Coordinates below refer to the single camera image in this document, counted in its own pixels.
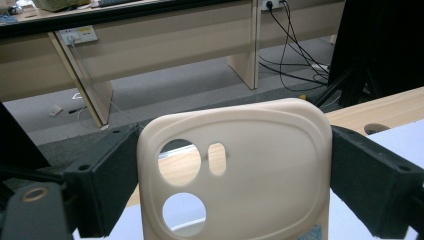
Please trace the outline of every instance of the beige plastic cover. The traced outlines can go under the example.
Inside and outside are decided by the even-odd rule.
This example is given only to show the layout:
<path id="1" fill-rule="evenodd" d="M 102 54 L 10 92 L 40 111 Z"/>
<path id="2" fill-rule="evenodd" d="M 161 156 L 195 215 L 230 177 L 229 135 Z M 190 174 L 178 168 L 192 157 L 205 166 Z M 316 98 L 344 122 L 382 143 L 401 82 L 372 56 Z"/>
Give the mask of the beige plastic cover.
<path id="1" fill-rule="evenodd" d="M 182 186 L 170 184 L 158 166 L 161 149 L 174 139 L 192 142 L 202 159 L 197 175 Z M 155 119 L 138 142 L 144 238 L 299 239 L 318 227 L 320 236 L 311 239 L 327 239 L 331 141 L 325 115 L 299 99 Z M 220 175 L 208 166 L 214 143 L 225 148 Z M 201 229 L 184 237 L 162 214 L 165 201 L 180 192 L 197 196 L 207 213 Z"/>

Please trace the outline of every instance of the wooden desk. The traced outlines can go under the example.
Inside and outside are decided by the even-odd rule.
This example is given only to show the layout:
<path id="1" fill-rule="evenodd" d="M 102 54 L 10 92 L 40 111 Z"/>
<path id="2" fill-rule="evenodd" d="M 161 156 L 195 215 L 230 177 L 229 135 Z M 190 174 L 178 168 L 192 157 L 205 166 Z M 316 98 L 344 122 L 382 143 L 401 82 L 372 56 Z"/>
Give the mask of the wooden desk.
<path id="1" fill-rule="evenodd" d="M 102 126 L 108 122 L 111 80 L 224 56 L 229 56 L 229 65 L 250 89 L 257 88 L 259 49 L 284 42 L 284 33 L 268 13 L 261 12 L 261 5 L 259 0 L 145 0 L 59 14 L 38 10 L 37 18 L 1 27 L 6 31 L 0 38 L 37 33 L 35 40 L 43 42 L 40 49 L 49 50 L 29 56 L 40 46 L 34 44 L 32 36 L 0 41 L 0 53 L 8 56 L 0 60 L 0 70 L 6 76 L 0 82 L 0 99 L 8 101 L 74 86 L 97 125 Z M 297 39 L 335 34 L 343 6 L 343 0 L 293 1 L 291 18 Z M 274 14 L 287 24 L 283 10 Z M 76 45 L 82 64 L 59 34 L 46 32 L 84 25 L 93 25 L 98 41 Z M 19 52 L 14 51 L 14 43 L 21 47 Z M 27 68 L 26 75 L 16 75 L 28 61 L 37 64 Z M 56 74 L 49 74 L 46 66 L 57 66 L 53 71 Z"/>
<path id="2" fill-rule="evenodd" d="M 344 108 L 334 112 L 327 113 L 330 123 L 345 128 L 352 129 L 363 135 L 366 135 L 364 126 L 369 123 L 379 123 L 390 128 L 405 125 L 420 119 L 424 119 L 424 87 L 410 90 L 407 92 L 395 94 L 374 101 L 358 104 L 352 107 Z M 216 146 L 217 151 L 220 151 L 220 146 Z M 193 154 L 194 150 L 187 151 L 185 154 Z M 173 155 L 168 159 L 161 160 L 161 166 L 165 169 L 162 173 L 172 174 L 172 178 L 176 182 L 180 181 L 190 174 L 196 174 L 196 164 L 188 166 L 187 161 L 182 164 L 181 155 Z M 182 169 L 184 174 L 176 176 L 175 172 Z M 139 189 L 134 191 L 128 201 L 127 206 L 132 206 L 140 203 Z"/>

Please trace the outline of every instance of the light wood surface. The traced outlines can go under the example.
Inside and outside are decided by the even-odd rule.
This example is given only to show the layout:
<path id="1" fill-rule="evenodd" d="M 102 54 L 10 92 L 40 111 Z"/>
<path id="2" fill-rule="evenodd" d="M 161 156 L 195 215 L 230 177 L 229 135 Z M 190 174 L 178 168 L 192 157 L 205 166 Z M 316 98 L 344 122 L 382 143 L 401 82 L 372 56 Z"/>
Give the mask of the light wood surface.
<path id="1" fill-rule="evenodd" d="M 366 135 L 365 125 L 370 123 L 383 124 L 389 128 L 405 125 L 424 119 L 424 87 L 330 112 L 326 116 L 332 125 L 349 128 L 363 135 Z M 196 151 L 196 148 L 190 148 L 181 151 L 181 154 L 174 152 L 162 158 L 159 165 L 163 175 L 167 175 L 165 178 L 169 177 L 170 181 L 177 185 L 192 179 L 200 167 L 200 155 Z M 222 152 L 225 150 L 219 144 L 213 145 L 208 152 L 210 164 L 219 162 L 217 171 L 225 169 L 225 153 Z M 127 206 L 139 203 L 137 187 Z"/>

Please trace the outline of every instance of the power outlet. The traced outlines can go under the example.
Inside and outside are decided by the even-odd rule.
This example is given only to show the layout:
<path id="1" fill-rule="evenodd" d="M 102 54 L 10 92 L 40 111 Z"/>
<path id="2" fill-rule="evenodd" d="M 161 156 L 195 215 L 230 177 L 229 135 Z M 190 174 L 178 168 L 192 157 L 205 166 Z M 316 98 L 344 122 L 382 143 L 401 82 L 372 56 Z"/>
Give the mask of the power outlet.
<path id="1" fill-rule="evenodd" d="M 284 1 L 283 0 L 262 0 L 262 11 L 268 11 L 268 7 L 266 6 L 266 3 L 271 1 L 272 2 L 272 9 L 276 8 L 283 8 L 284 7 Z"/>
<path id="2" fill-rule="evenodd" d="M 73 43 L 91 42 L 97 40 L 97 35 L 94 32 L 93 26 L 84 26 L 78 28 L 70 28 L 59 31 L 62 36 L 63 42 L 66 45 Z"/>

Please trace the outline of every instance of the wooden tabletop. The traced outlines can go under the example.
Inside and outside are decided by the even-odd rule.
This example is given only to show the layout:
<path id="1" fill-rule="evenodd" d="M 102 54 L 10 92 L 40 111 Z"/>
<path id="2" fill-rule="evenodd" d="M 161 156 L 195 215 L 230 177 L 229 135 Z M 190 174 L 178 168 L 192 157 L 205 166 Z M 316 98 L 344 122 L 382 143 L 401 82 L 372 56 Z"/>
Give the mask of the wooden tabletop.
<path id="1" fill-rule="evenodd" d="M 424 87 L 340 109 L 327 113 L 326 116 L 331 125 L 349 128 L 363 135 L 366 135 L 364 127 L 367 124 L 377 123 L 388 128 L 405 125 L 424 119 Z M 193 164 L 187 164 L 187 161 L 182 164 L 181 155 L 176 157 L 175 154 L 159 160 L 160 168 L 172 168 L 172 174 L 169 174 L 169 169 L 161 169 L 161 172 L 169 174 L 170 178 L 173 179 L 172 181 L 176 183 L 187 177 L 190 178 L 191 175 L 196 174 L 198 167 L 196 162 L 200 161 L 200 156 L 199 161 L 196 161 L 196 158 L 193 157 L 193 154 L 196 154 L 195 151 L 197 151 L 196 148 L 184 151 L 184 156 L 194 159 L 191 161 Z M 137 187 L 127 206 L 139 203 L 140 195 Z"/>

